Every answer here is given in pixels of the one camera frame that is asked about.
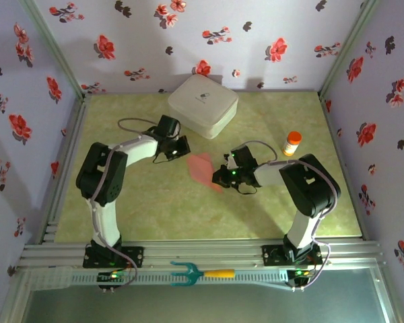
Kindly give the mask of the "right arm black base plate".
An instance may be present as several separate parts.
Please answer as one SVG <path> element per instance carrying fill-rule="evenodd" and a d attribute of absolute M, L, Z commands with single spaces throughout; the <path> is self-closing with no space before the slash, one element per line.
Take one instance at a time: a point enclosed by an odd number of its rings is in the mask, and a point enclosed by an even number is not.
<path fill-rule="evenodd" d="M 281 244 L 264 245 L 261 250 L 264 266 L 321 265 L 323 263 L 321 249 L 317 245 L 313 245 L 309 251 L 305 252 L 303 256 L 299 256 L 297 260 L 289 258 Z"/>

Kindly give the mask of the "pink paper sheet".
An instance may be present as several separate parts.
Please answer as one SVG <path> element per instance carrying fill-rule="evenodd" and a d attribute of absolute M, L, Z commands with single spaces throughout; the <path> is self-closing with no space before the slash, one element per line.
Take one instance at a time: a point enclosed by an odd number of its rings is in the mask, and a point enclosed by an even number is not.
<path fill-rule="evenodd" d="M 212 182 L 214 168 L 210 154 L 190 154 L 187 158 L 187 167 L 189 174 L 194 181 L 218 193 L 222 193 L 221 186 Z"/>

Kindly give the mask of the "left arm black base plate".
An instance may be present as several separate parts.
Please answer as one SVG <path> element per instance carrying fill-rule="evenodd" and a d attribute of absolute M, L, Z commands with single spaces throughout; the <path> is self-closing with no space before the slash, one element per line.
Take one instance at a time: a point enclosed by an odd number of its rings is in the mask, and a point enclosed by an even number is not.
<path fill-rule="evenodd" d="M 141 246 L 122 246 L 120 249 L 120 252 L 128 256 L 137 268 L 142 267 L 144 251 L 145 249 Z M 84 268 L 126 268 L 128 265 L 127 259 L 108 248 L 97 250 L 90 246 L 85 249 Z"/>

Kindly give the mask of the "aluminium frame bar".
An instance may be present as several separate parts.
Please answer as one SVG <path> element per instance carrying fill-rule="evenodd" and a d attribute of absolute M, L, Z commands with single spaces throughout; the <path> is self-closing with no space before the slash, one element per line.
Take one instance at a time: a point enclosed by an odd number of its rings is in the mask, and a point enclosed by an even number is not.
<path fill-rule="evenodd" d="M 30 271 L 19 271 L 11 285 L 0 314 L 0 323 L 22 323 L 31 293 Z"/>
<path fill-rule="evenodd" d="M 385 266 L 373 270 L 374 286 L 380 302 L 385 323 L 404 323 L 403 307 L 401 305 L 394 282 Z"/>

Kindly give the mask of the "aluminium side rail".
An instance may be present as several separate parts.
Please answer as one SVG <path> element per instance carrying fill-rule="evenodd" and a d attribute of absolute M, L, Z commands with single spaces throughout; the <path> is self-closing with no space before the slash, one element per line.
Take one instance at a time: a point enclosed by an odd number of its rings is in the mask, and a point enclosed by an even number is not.
<path fill-rule="evenodd" d="M 335 223 L 335 225 L 339 226 L 339 233 L 335 235 L 329 235 L 329 237 L 359 239 L 367 241 L 369 240 L 368 232 L 361 218 L 360 210 L 358 209 L 358 204 L 354 199 L 354 194 L 356 192 L 349 183 L 350 178 L 347 171 L 347 165 L 344 162 L 336 128 L 334 127 L 330 119 L 324 96 L 321 95 L 320 92 L 317 92 L 316 94 L 321 105 L 321 109 L 323 112 L 323 116 L 325 118 L 327 129 L 329 131 L 333 149 L 335 150 L 335 166 L 339 169 L 339 174 L 335 173 L 333 177 L 336 179 L 341 189 L 341 197 L 339 199 L 339 205 L 330 214 L 334 216 L 334 220 L 328 220 L 329 223 Z"/>
<path fill-rule="evenodd" d="M 57 225 L 60 220 L 89 103 L 90 97 L 83 94 L 82 99 L 76 100 L 72 107 L 66 126 L 67 134 L 63 137 L 63 142 L 56 158 L 59 163 L 57 172 L 52 176 L 46 191 L 46 199 L 42 210 L 42 223 L 35 239 L 36 245 L 45 243 L 44 237 L 48 235 L 48 226 L 50 224 Z"/>

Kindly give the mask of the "white plastic lidded box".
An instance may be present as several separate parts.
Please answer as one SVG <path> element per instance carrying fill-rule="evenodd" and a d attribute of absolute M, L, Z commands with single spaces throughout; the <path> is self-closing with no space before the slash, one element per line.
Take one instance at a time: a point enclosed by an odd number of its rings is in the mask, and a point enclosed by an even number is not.
<path fill-rule="evenodd" d="M 200 74 L 190 76 L 168 97 L 169 113 L 181 125 L 214 139 L 235 117 L 238 94 Z"/>

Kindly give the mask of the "aluminium frame post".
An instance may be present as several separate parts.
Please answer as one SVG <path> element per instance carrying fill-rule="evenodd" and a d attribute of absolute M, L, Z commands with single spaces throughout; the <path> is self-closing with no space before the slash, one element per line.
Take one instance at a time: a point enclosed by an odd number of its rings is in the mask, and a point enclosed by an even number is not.
<path fill-rule="evenodd" d="M 328 92 L 329 88 L 335 82 L 337 75 L 339 74 L 340 68 L 343 66 L 345 59 L 349 52 L 355 46 L 356 41 L 360 37 L 361 33 L 364 31 L 364 28 L 369 23 L 371 17 L 374 14 L 374 11 L 378 7 L 378 5 L 382 2 L 382 0 L 364 0 L 362 6 L 360 8 L 359 15 L 352 26 L 350 33 L 347 35 L 345 42 L 341 47 L 341 51 L 338 57 L 335 59 L 333 66 L 328 72 L 324 83 L 320 90 L 318 91 L 318 97 L 322 100 L 325 94 Z"/>
<path fill-rule="evenodd" d="M 66 61 L 63 51 L 60 49 L 57 41 L 55 40 L 50 28 L 47 26 L 39 8 L 35 4 L 34 0 L 17 0 L 22 6 L 23 10 L 26 12 L 30 21 L 34 24 L 34 27 L 40 34 L 42 42 L 48 49 L 49 53 L 56 60 L 57 64 L 60 66 L 62 72 L 67 78 L 68 84 L 73 88 L 75 95 L 82 100 L 85 95 L 82 94 L 82 90 L 77 83 L 77 80 L 71 70 L 70 65 Z"/>

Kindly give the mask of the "aluminium mounting rail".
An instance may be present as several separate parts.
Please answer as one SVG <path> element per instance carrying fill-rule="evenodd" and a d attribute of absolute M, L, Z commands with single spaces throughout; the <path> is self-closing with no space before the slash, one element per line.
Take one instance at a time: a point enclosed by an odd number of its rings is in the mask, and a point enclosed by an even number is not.
<path fill-rule="evenodd" d="M 327 238 L 331 247 L 326 268 L 364 268 L 373 264 L 385 265 L 384 252 L 378 242 L 359 238 Z M 143 248 L 142 269 L 170 270 L 170 261 L 193 262 L 199 269 L 235 268 L 256 270 L 263 266 L 264 245 L 280 244 L 281 240 L 162 240 L 125 242 L 124 246 Z M 26 245 L 18 262 L 19 267 L 81 266 L 84 244 L 44 243 Z"/>

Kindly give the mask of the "orange capped pill bottle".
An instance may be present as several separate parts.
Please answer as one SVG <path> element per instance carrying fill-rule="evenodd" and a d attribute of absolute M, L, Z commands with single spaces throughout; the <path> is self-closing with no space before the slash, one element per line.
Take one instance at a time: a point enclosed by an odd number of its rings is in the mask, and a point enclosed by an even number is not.
<path fill-rule="evenodd" d="M 291 131 L 286 137 L 285 143 L 283 144 L 282 147 L 282 152 L 286 156 L 292 156 L 299 144 L 302 141 L 302 134 L 298 131 Z"/>

